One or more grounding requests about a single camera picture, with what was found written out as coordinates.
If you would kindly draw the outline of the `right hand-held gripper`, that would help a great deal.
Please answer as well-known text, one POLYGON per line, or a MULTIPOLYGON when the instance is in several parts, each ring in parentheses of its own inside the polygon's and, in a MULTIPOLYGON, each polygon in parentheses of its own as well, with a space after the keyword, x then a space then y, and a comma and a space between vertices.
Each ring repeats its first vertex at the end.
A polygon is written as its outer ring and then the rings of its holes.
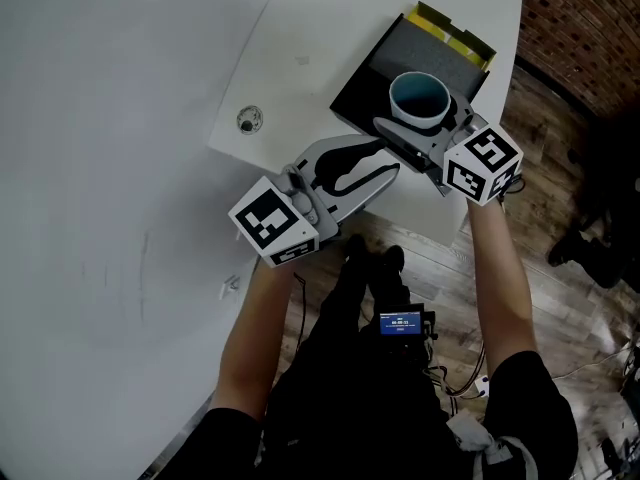
POLYGON ((383 117, 375 117, 373 125, 406 165, 441 167, 442 183, 475 203, 488 203, 504 192, 523 159, 516 142, 474 114, 462 94, 450 95, 449 110, 440 123, 449 133, 442 145, 434 147, 438 125, 421 129, 383 117))

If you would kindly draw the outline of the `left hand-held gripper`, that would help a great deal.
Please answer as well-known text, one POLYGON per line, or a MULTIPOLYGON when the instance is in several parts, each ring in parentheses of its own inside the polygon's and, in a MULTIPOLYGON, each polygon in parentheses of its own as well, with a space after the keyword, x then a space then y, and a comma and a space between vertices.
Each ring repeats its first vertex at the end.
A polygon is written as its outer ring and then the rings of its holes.
POLYGON ((396 179, 400 164, 382 165, 345 188, 338 179, 385 147, 381 138, 350 134, 314 142, 273 179, 261 177, 229 217, 261 258, 278 267, 316 252, 339 234, 336 221, 363 210, 396 179), (314 191, 323 190, 323 202, 314 191))

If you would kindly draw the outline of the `white mug teal inside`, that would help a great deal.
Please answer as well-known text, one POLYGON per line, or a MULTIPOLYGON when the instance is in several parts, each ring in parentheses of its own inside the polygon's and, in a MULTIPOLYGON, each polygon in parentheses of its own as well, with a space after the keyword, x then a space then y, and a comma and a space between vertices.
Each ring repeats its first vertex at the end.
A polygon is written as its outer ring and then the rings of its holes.
POLYGON ((446 85, 423 72, 406 72, 390 84, 389 99, 394 118, 418 129, 440 125, 451 106, 446 85))

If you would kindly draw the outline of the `black box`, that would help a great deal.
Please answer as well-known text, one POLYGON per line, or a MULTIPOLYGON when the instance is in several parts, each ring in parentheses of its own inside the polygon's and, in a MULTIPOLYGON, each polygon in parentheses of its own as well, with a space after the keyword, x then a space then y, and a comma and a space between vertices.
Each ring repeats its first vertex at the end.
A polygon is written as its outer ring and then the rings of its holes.
POLYGON ((422 2, 418 3, 409 14, 401 14, 395 19, 330 105, 336 117, 362 134, 375 135, 373 119, 391 116, 389 87, 394 79, 388 80, 379 74, 369 66, 369 62, 373 52, 401 18, 406 18, 462 54, 479 67, 486 78, 496 55, 491 46, 470 31, 457 28, 449 17, 422 2))

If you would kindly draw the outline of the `person's left forearm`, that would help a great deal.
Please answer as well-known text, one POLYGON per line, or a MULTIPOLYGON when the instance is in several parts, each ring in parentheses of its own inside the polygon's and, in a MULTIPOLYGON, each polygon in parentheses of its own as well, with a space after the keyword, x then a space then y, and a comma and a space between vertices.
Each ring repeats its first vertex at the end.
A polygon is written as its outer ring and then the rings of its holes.
POLYGON ((263 418, 278 367, 295 268, 293 262, 274 268, 258 263, 222 353, 212 409, 263 418))

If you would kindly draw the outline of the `person's right forearm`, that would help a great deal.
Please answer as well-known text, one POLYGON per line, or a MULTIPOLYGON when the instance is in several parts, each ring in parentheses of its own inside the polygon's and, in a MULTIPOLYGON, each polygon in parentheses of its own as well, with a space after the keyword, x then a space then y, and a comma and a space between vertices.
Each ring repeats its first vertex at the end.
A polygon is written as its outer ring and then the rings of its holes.
POLYGON ((477 311, 492 375, 509 357, 537 349, 529 282, 498 201, 468 203, 477 311))

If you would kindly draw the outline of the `gray foam pad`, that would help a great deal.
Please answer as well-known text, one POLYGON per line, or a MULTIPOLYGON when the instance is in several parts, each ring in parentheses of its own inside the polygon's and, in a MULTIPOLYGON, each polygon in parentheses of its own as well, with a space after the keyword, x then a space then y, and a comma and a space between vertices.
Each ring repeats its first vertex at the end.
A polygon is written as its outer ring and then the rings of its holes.
POLYGON ((406 18, 390 29, 369 66, 388 80, 413 71, 433 75, 469 102, 486 79, 470 60, 406 18))

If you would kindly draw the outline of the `person's black shoe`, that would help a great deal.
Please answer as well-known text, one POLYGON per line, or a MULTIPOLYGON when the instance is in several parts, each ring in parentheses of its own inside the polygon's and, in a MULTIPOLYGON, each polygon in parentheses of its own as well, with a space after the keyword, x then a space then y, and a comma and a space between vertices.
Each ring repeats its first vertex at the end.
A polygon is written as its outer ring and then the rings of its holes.
POLYGON ((382 254, 382 265, 387 272, 401 274, 405 266, 404 250, 392 245, 382 254))
POLYGON ((354 234, 346 242, 344 246, 345 261, 362 261, 369 254, 366 242, 362 235, 354 234))

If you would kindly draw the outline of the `person's black trousers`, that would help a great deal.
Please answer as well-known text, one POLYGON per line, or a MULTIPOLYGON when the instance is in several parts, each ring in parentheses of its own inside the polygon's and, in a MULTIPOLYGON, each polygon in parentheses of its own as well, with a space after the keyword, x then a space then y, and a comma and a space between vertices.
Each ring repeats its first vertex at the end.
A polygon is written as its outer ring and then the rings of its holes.
POLYGON ((442 420, 440 401, 424 373, 429 356, 391 352, 381 341, 380 313, 408 304, 413 303, 400 274, 387 272, 382 263, 343 265, 292 365, 331 413, 379 421, 400 408, 408 410, 410 420, 442 420))

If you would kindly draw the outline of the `white desk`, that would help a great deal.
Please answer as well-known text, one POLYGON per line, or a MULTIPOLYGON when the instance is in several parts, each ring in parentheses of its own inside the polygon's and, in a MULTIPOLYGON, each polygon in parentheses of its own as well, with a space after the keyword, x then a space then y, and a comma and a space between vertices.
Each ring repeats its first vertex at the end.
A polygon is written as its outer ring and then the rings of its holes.
MULTIPOLYGON (((314 142, 359 134, 330 105, 375 44, 420 2, 449 17, 495 51, 488 77, 469 102, 497 127, 511 79, 522 0, 268 0, 226 89, 211 148, 280 174, 314 142), (239 111, 257 106, 264 122, 244 135, 239 111)), ((341 189, 382 165, 400 164, 395 181, 365 208, 399 227, 438 242, 454 241, 467 212, 463 194, 441 181, 442 168, 408 166, 387 147, 340 177, 341 189)))

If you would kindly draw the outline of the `black office chair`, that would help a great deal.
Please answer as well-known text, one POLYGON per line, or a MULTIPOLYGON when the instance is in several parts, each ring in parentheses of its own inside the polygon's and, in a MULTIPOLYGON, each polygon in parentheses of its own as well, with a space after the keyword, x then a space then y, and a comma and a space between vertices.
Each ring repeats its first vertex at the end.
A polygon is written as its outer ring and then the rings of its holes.
POLYGON ((640 107, 592 125, 584 150, 572 149, 568 158, 584 172, 575 225, 586 231, 601 219, 610 230, 615 202, 640 198, 640 107))

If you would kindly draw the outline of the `person's black shirt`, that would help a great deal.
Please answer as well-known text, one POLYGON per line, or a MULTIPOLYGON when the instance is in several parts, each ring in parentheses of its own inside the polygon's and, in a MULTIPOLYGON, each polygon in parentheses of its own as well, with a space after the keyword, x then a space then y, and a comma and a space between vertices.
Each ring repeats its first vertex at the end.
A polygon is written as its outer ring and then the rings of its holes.
MULTIPOLYGON (((193 480, 473 480, 474 453, 447 426, 410 420, 394 408, 375 421, 331 413, 291 369, 272 393, 263 422, 233 409, 209 411, 167 469, 193 480)), ((539 480, 569 480, 577 460, 576 424, 539 354, 519 352, 490 379, 481 423, 494 437, 519 439, 539 480)), ((486 480, 525 480, 518 449, 483 464, 486 480)))

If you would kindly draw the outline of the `gray cloth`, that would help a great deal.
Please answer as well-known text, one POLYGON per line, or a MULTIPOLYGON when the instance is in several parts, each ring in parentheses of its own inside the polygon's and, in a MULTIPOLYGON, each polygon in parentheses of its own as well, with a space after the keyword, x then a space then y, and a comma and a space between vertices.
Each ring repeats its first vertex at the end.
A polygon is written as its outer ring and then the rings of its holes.
POLYGON ((521 453, 525 480, 539 480, 535 459, 519 439, 511 436, 494 438, 467 409, 451 417, 447 426, 453 432, 459 448, 474 453, 473 480, 486 480, 484 463, 495 465, 511 460, 513 455, 510 448, 518 449, 521 453))

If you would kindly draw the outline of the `black recorder with blue screen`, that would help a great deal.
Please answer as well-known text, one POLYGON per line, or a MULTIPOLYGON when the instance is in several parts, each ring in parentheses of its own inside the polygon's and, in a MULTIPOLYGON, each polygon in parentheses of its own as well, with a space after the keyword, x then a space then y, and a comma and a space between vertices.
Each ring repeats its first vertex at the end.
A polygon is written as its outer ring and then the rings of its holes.
POLYGON ((379 334, 384 347, 397 353, 433 354, 436 313, 423 304, 391 306, 379 315, 379 334))

